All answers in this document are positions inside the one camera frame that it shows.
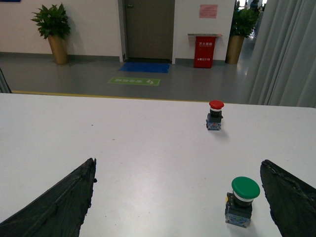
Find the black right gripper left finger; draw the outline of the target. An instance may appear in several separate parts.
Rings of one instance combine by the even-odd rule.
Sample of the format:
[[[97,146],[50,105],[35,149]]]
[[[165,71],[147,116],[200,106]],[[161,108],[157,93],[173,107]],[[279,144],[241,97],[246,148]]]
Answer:
[[[0,224],[2,237],[78,237],[96,183],[89,158],[57,184]]]

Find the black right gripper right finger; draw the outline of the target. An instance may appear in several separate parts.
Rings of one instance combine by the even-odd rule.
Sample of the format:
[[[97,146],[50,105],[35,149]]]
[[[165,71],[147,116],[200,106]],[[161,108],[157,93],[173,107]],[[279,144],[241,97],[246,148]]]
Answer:
[[[272,220],[283,237],[316,235],[316,189],[266,159],[260,167]]]

